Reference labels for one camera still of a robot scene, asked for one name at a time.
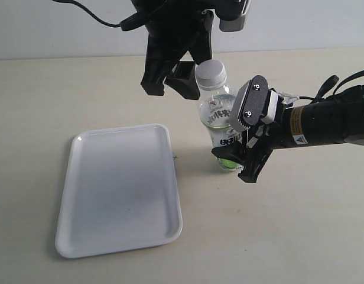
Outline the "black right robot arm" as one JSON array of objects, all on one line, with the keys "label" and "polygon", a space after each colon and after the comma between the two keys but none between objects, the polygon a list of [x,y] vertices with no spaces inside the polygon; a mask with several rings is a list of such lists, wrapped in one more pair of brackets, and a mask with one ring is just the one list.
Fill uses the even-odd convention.
[{"label": "black right robot arm", "polygon": [[248,141],[215,147],[212,154],[243,166],[239,178],[255,183],[274,150],[343,143],[364,146],[364,85],[314,104],[282,108],[276,119],[251,127]]}]

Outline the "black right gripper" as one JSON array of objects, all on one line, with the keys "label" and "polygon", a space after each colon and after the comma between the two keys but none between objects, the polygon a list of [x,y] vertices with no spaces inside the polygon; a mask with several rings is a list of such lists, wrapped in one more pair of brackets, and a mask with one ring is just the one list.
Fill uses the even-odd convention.
[{"label": "black right gripper", "polygon": [[255,183],[272,152],[288,146],[287,108],[277,108],[271,117],[259,108],[247,108],[238,115],[238,121],[248,137],[242,143],[236,141],[214,147],[211,153],[220,159],[244,166],[238,177],[245,183]]}]

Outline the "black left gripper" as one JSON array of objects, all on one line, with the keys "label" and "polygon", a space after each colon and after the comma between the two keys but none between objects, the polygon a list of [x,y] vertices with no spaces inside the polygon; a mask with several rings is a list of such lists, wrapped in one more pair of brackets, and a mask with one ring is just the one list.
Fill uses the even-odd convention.
[{"label": "black left gripper", "polygon": [[213,9],[219,1],[141,1],[148,44],[141,86],[163,95],[169,86],[184,99],[199,100],[196,64],[212,59]]}]

